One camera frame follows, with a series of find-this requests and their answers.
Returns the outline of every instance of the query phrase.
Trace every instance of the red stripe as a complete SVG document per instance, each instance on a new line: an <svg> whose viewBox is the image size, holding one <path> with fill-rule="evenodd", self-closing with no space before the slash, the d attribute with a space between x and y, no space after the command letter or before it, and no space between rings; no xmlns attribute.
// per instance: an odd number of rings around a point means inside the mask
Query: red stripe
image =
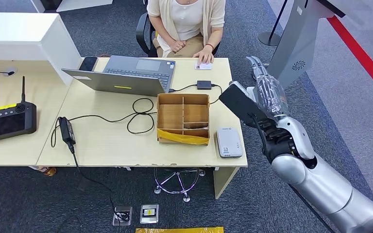
<svg viewBox="0 0 373 233"><path fill-rule="evenodd" d="M352 35L347 31L347 29L336 16L328 18L327 20L344 41L344 43L347 45L347 47L350 49L350 51L353 53L355 58L362 65L362 67L364 67L364 69L373 79L373 60L362 49L362 47L357 43L357 41L352 37Z"/></svg>

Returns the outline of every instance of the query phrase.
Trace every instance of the speaker grille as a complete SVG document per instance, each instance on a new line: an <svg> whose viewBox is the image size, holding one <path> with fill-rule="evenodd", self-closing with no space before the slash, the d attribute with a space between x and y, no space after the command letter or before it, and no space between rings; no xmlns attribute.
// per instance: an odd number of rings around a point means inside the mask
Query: speaker grille
<svg viewBox="0 0 373 233"><path fill-rule="evenodd" d="M298 61L292 65L292 70L300 70L305 67L305 61Z"/></svg>

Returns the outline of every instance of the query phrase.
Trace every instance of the laptop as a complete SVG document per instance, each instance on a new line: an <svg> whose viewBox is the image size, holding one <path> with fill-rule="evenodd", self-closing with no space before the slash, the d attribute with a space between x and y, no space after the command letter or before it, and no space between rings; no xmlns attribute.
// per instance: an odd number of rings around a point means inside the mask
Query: laptop
<svg viewBox="0 0 373 233"><path fill-rule="evenodd" d="M97 91L158 96L168 93L175 61L111 56L103 72L62 69Z"/></svg>

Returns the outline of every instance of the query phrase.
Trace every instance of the laptop touchpad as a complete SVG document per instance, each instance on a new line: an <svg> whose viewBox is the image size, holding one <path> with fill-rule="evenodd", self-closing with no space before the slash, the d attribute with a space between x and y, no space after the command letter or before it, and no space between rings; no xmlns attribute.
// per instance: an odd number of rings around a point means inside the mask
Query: laptop touchpad
<svg viewBox="0 0 373 233"><path fill-rule="evenodd" d="M160 65L160 61L139 60L136 69L158 71Z"/></svg>

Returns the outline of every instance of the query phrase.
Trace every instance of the beige cardigan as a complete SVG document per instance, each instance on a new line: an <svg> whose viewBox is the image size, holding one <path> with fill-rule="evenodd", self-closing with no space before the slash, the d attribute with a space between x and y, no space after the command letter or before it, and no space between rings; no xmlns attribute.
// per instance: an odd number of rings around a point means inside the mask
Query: beige cardigan
<svg viewBox="0 0 373 233"><path fill-rule="evenodd" d="M167 32L173 39L179 40L171 17L172 1L174 0L149 0L147 10L150 16L161 16L162 23ZM203 35L203 44L205 45L211 35L211 27L222 28L224 26L225 0L199 1L203 1L203 26L201 27L201 34ZM160 46L164 50L163 57L167 57L171 52L171 48L163 39L159 41L161 41Z"/></svg>

